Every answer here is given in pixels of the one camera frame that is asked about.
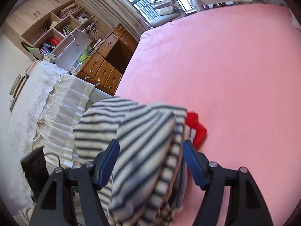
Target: pink bedspread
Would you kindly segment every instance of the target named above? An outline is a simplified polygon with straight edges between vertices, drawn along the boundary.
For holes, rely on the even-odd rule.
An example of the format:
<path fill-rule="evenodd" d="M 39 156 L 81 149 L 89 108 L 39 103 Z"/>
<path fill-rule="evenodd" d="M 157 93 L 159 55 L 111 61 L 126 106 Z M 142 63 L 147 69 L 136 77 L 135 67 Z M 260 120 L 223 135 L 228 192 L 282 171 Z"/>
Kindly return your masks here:
<path fill-rule="evenodd" d="M 145 32 L 116 95 L 197 112 L 207 158 L 246 166 L 275 226 L 291 215 L 301 198 L 301 32 L 287 8 L 217 8 Z M 189 178 L 173 226 L 192 225 L 203 196 Z"/>

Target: wall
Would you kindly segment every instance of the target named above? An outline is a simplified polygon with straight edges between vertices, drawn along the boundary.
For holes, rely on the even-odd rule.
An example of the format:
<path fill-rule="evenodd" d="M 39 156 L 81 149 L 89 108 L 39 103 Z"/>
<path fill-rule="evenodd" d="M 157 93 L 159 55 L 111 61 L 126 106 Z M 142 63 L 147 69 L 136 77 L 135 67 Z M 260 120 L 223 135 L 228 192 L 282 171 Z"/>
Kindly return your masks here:
<path fill-rule="evenodd" d="M 7 197 L 7 183 L 5 182 L 10 175 L 6 172 L 5 167 L 14 158 L 6 139 L 11 117 L 8 106 L 12 97 L 9 95 L 9 91 L 18 74 L 24 75 L 25 70 L 31 64 L 32 61 L 7 37 L 4 35 L 0 37 L 0 196 L 13 215 L 17 213 L 19 207 Z"/>

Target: stack of folded clothes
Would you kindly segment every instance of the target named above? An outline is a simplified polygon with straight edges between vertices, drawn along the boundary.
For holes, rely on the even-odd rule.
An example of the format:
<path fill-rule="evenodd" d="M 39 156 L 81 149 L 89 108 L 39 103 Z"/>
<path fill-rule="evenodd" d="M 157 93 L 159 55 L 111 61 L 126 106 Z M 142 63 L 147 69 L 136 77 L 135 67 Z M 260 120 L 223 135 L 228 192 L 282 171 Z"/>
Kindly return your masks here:
<path fill-rule="evenodd" d="M 109 183 L 98 192 L 111 225 L 169 225 L 183 208 L 187 166 L 183 141 L 189 139 L 187 110 L 113 97 L 95 103 L 74 128 L 80 164 L 93 160 L 112 139 L 120 155 Z"/>

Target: cord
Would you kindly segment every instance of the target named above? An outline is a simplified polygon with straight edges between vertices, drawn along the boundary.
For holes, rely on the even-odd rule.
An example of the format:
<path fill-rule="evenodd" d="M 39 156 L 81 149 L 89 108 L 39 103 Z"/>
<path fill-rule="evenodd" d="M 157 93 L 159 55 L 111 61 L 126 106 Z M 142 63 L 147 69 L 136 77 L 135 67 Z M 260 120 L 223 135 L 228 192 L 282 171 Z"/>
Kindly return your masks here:
<path fill-rule="evenodd" d="M 61 166 L 61 160 L 60 160 L 60 158 L 58 157 L 57 154 L 52 153 L 52 152 L 49 152 L 49 153 L 44 154 L 44 156 L 47 156 L 47 155 L 54 155 L 54 156 L 56 156 L 56 157 L 58 158 L 58 164 L 59 164 L 59 166 Z"/>

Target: beige curtain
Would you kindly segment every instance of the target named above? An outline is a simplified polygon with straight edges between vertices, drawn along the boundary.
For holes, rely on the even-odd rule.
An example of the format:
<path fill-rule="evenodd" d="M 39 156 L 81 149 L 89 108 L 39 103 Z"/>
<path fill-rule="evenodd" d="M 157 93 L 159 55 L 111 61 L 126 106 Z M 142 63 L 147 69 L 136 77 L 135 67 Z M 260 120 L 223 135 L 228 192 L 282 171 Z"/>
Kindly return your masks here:
<path fill-rule="evenodd" d="M 80 0 L 109 28 L 122 23 L 137 40 L 150 29 L 139 12 L 128 0 Z"/>

